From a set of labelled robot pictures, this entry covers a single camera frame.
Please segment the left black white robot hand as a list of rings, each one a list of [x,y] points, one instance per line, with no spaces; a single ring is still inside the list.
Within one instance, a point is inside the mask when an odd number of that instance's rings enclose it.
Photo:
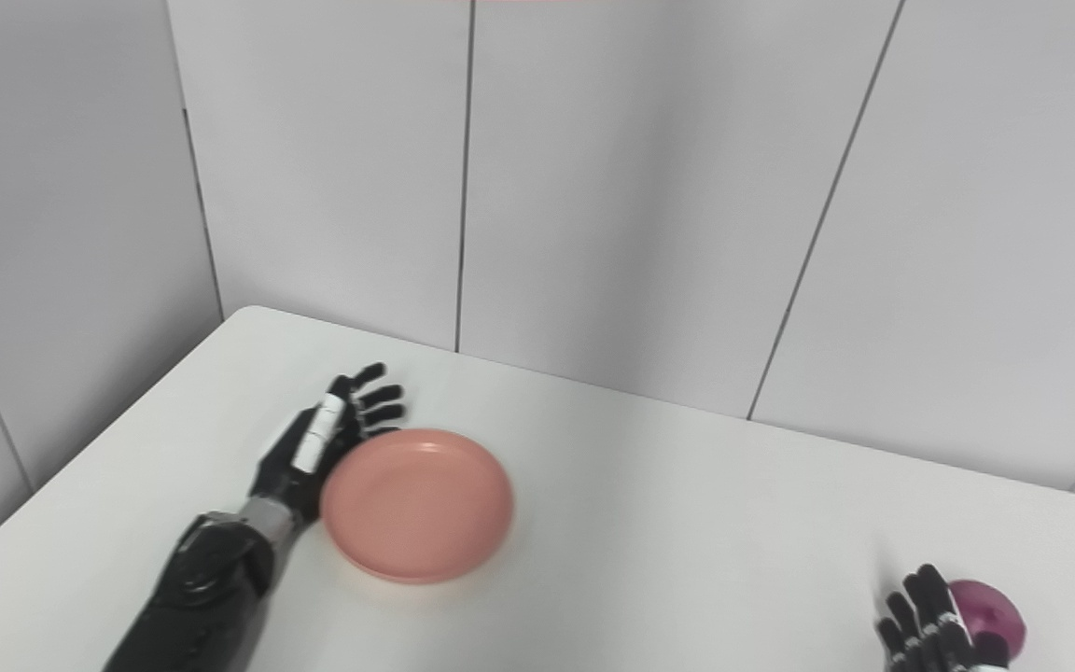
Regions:
[[[295,530],[319,519],[322,486],[366,441],[396,431],[406,415],[404,387],[379,385],[383,362],[332,380],[321,400],[298,413],[258,463],[249,497],[286,507]]]

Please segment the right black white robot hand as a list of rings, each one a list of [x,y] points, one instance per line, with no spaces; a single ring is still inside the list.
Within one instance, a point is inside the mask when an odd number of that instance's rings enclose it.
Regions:
[[[884,671],[1010,671],[1024,649],[1018,607],[988,583],[947,581],[926,563],[885,598],[875,623]]]

